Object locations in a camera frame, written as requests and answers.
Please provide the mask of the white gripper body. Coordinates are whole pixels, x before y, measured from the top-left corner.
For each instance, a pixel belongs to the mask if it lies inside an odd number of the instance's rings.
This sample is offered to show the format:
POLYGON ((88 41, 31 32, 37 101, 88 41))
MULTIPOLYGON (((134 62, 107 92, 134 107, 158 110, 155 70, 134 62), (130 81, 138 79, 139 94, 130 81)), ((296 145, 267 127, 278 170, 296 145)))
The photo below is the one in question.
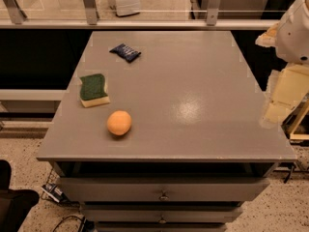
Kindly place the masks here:
POLYGON ((276 34, 276 55, 286 62, 309 64, 308 0, 295 0, 281 17, 276 34))

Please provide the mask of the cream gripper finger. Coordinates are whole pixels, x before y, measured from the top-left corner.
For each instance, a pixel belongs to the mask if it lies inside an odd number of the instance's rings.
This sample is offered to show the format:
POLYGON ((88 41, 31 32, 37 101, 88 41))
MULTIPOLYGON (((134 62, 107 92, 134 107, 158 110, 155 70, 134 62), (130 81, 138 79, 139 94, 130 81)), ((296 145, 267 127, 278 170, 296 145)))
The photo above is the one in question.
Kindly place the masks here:
POLYGON ((267 81, 260 125, 281 126, 309 93, 309 66, 288 63, 282 71, 273 70, 267 81))
POLYGON ((262 35, 260 35, 255 44, 261 47, 275 47, 278 24, 270 26, 262 35))

